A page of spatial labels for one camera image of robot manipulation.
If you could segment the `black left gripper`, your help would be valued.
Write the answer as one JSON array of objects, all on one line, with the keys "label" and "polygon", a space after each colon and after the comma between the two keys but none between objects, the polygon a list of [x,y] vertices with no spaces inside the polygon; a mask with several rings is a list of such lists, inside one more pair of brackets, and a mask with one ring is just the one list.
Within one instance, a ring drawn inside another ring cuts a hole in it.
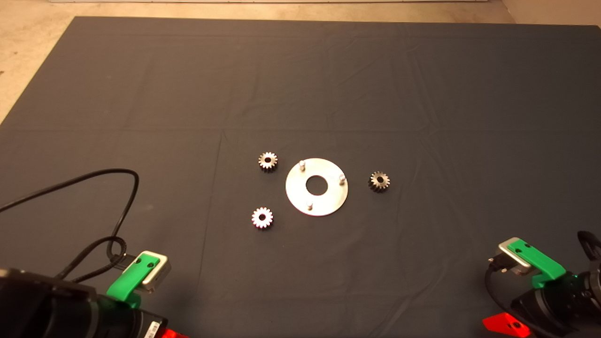
[{"label": "black left gripper", "polygon": [[167,329],[166,317],[108,297],[99,297],[97,318],[97,338],[189,338]]}]

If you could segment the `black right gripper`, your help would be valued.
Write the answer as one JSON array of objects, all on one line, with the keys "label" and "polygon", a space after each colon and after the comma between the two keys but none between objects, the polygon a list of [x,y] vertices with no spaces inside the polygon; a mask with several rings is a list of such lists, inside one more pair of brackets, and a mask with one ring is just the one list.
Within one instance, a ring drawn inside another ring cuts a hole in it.
[{"label": "black right gripper", "polygon": [[[590,272],[566,274],[515,298],[511,309],[554,335],[564,337],[577,331],[593,332],[593,283]],[[530,327],[509,313],[483,319],[484,327],[514,338],[528,338]]]}]

